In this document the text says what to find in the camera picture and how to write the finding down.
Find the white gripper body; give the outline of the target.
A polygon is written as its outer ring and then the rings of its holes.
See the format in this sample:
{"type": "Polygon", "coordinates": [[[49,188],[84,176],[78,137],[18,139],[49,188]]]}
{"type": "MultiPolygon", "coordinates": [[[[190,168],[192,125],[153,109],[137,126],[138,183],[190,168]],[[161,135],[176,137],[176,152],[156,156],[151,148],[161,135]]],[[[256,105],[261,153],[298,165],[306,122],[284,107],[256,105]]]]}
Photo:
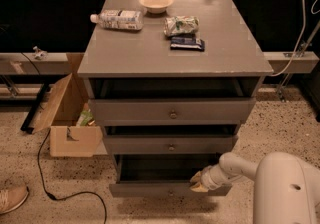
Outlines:
{"type": "Polygon", "coordinates": [[[201,171],[200,183],[204,189],[216,190],[228,183],[225,172],[219,165],[205,167],[201,171]]]}

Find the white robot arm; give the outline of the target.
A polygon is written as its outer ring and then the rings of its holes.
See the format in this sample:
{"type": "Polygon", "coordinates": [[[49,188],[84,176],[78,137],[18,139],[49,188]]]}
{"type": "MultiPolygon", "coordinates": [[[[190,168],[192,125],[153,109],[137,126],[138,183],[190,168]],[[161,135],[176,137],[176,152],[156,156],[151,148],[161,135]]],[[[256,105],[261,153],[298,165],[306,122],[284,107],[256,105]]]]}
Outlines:
{"type": "Polygon", "coordinates": [[[214,191],[244,177],[254,182],[253,224],[317,224],[320,170],[288,153],[272,152],[258,163],[224,153],[190,179],[190,189],[214,191]]]}

